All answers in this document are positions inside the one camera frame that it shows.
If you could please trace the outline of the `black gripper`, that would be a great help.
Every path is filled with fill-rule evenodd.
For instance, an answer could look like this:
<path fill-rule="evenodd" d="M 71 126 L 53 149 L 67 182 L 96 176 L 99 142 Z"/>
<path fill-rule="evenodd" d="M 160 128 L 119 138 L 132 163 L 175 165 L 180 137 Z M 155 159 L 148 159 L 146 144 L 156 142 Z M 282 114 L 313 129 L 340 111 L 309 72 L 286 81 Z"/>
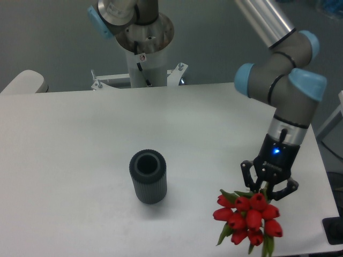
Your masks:
<path fill-rule="evenodd" d="M 279 201 L 295 192 L 299 184 L 291 176 L 291 168 L 300 149 L 300 145 L 289 145 L 266 134 L 259 154 L 253 161 L 241 163 L 245 186 L 253 193 L 258 193 L 262 182 L 269 182 L 267 198 L 269 201 Z M 255 169 L 257 179 L 253 180 L 251 168 Z M 287 180 L 285 188 L 274 192 L 274 186 Z"/>

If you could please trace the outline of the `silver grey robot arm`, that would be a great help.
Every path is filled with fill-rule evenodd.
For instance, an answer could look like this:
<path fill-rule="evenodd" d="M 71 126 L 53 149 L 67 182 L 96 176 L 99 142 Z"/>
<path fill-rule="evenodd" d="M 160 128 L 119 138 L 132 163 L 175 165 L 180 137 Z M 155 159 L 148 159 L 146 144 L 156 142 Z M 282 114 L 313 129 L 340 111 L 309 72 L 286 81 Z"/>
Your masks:
<path fill-rule="evenodd" d="M 275 1 L 236 4 L 272 54 L 264 65 L 243 64 L 234 86 L 275 108 L 259 154 L 241 163 L 243 179 L 252 192 L 264 190 L 267 199 L 280 200 L 298 188 L 291 168 L 326 88 L 325 77 L 305 70 L 319 42 L 313 33 L 297 31 Z M 97 1 L 87 14 L 103 37 L 114 37 L 125 50 L 131 87 L 180 84 L 187 66 L 167 71 L 164 51 L 174 26 L 157 1 Z"/>

